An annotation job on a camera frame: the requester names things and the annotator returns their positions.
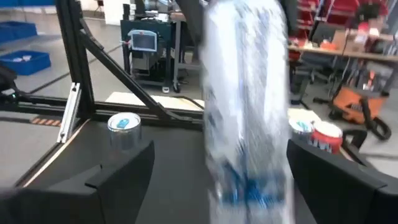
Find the blue bin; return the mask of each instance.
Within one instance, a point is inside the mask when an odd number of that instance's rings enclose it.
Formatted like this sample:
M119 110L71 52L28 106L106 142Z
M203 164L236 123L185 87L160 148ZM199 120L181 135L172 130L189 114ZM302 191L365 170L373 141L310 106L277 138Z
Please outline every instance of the blue bin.
M29 22L0 22L0 29L11 30L14 35L14 40L33 37L37 35L36 25Z
M30 55L29 61L15 62L15 58L22 58ZM31 50L19 50L10 54L0 56L0 62L18 75L31 75L51 66L50 55L44 52L35 52Z
M0 26L0 44L15 40L15 35L12 29Z

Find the black bar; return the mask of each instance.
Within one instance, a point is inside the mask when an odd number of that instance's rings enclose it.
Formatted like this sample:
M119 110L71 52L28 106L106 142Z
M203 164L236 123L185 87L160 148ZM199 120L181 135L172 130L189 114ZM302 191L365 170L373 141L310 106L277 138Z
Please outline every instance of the black bar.
M6 105L0 106L0 111L41 114L41 115L51 115L51 116L61 116L62 117L63 112L65 111L65 107L6 104Z
M137 106L137 105L126 105L119 103L105 103L105 102L96 102L95 103L96 110L106 110L106 111L117 111L117 112L132 112L139 114L151 114L155 115L148 107L146 106ZM172 113L175 113L179 116L187 116L193 119L203 119L202 111L190 111L190 110L180 110L180 109L167 109Z
M106 122L111 116L115 115L115 112L111 111L97 111L92 121ZM145 126L157 126L165 128L183 128L190 130L203 131L202 120L193 119L191 122L182 122L175 119L159 119L156 116L150 116L148 114L138 114L141 118L142 125Z
M141 86L133 80L129 74L124 71L118 63L116 63L106 52L101 50L85 33L79 32L80 40L111 73L118 78L130 91L132 91L151 111L153 111L161 119L181 119L186 121L187 118L179 118L176 114L166 111L161 104L156 102L149 94L141 88Z
M59 98L59 97L48 97L48 96L30 96L30 101L21 100L20 102L25 103L33 103L33 104L41 104L41 105L50 105L50 106L66 106L67 99Z
M82 16L80 2L57 0L55 5L68 59L70 76L72 82L80 83L81 86L79 113L82 117L89 118L95 112L95 106L87 54L78 38L81 28L80 17Z
M131 73L131 67L130 67L130 50L129 50L129 46L127 44L122 44L122 50L123 50L124 71L126 71L127 74L130 74Z

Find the metal frame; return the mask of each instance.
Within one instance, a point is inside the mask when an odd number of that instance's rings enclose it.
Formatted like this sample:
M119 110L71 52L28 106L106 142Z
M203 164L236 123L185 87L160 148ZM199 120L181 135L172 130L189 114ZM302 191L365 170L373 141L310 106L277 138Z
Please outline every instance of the metal frame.
M154 101L104 50L91 35L83 20L81 5L76 0L56 0L58 19L73 83L79 83L81 97L77 117L81 120L105 121L120 111L140 114L142 123L201 130L202 112L166 110ZM113 75L126 85L145 105L122 105L95 102L86 50L89 50ZM62 116L66 98L31 96L17 104L5 104L0 110L18 113L51 114Z

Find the gray floor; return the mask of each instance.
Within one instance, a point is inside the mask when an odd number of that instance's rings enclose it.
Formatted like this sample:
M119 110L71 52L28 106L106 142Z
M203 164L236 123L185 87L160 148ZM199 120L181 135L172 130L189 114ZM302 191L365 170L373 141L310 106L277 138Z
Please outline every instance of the gray floor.
M0 21L18 20L23 21L22 13L0 12ZM32 91L38 87L67 74L68 64L65 57L65 49L62 38L60 37L60 29L58 19L54 15L37 15L27 14L27 20L37 24L39 37L36 39L14 42L6 45L0 45L0 54L19 49L39 50L50 53L52 66L46 70L38 72L28 77L18 77L16 83L21 90ZM107 26L103 21L87 20L93 35L104 45L107 52L110 51L117 63L123 64L123 57L120 45L120 28L118 26ZM91 54L88 54L90 61L91 79L96 101L104 101L114 91L129 92L129 90L117 80L99 61ZM188 96L193 99L201 98L200 77L194 71L180 71L181 76L185 76L188 85L182 86L181 95ZM54 84L39 90L35 94L45 96L67 97L71 80L69 76L55 82ZM163 95L161 89L145 87L146 90L153 95ZM328 108L325 105L313 105L312 98L314 96L326 96L324 86L310 86L307 90L305 101L312 109L323 119L327 119ZM381 118L386 121L393 132L393 136L387 142L379 142L371 133L361 149L368 160L374 164L380 171L398 177L398 151L395 151L398 143L395 138L398 133L398 120L396 114L398 111L398 90L391 92L386 106L381 111ZM34 114L16 114L0 112L0 117L18 117L33 118ZM338 123L342 128L352 127L347 123ZM12 167L12 170L1 169L0 171L0 187L12 185L33 163L42 156L55 142L58 133L57 128L33 126L29 124L18 124L0 122L0 130L8 133L0 136L3 148L0 153L0 164L4 167Z

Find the black cable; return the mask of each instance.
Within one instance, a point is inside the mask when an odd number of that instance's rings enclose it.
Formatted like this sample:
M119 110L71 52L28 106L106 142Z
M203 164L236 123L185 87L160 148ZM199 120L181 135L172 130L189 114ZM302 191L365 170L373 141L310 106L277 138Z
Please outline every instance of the black cable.
M199 103L197 103L195 100L186 97L186 96L173 96L174 98L178 98L178 99L184 99L184 100L188 100L189 102L193 103L195 106L199 107L200 109L204 110L205 107L203 107L202 105L200 105Z

